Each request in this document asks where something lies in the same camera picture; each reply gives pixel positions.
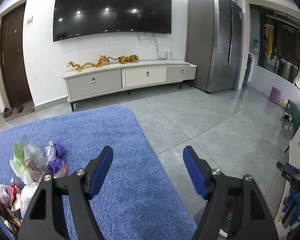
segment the tv stand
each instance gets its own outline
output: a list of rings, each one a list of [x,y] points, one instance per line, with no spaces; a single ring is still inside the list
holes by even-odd
[[[78,72],[72,69],[63,75],[68,92],[68,102],[74,104],[88,98],[143,87],[195,78],[196,65],[179,60],[143,60],[121,64],[109,63],[101,67],[85,67]]]

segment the shoe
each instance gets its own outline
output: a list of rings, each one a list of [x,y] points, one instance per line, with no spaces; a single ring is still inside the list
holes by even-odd
[[[17,101],[16,108],[17,108],[18,114],[20,114],[23,110],[23,105],[19,101]]]
[[[12,115],[12,113],[11,113],[10,109],[6,107],[3,111],[3,118],[7,118],[10,115]]]

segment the light switch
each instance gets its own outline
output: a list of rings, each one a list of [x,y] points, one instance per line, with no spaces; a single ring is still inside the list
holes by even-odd
[[[33,16],[31,16],[30,18],[27,19],[27,23],[30,23],[33,21]]]

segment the trash pile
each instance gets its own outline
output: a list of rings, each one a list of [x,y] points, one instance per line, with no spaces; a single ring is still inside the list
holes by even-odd
[[[10,166],[25,186],[11,178],[11,185],[0,185],[0,218],[14,238],[17,238],[29,203],[45,174],[54,178],[68,176],[68,166],[62,160],[65,148],[58,142],[49,141],[45,147],[46,154],[30,142],[24,135],[14,143],[13,159]]]

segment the baseboard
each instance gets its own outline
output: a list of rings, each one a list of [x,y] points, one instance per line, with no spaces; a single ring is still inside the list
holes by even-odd
[[[38,112],[38,111],[48,109],[53,106],[61,105],[61,104],[67,103],[67,102],[68,102],[68,96],[65,96],[65,97],[57,98],[52,101],[45,102],[43,104],[36,105],[36,106],[34,106],[34,109],[36,110],[36,112]]]

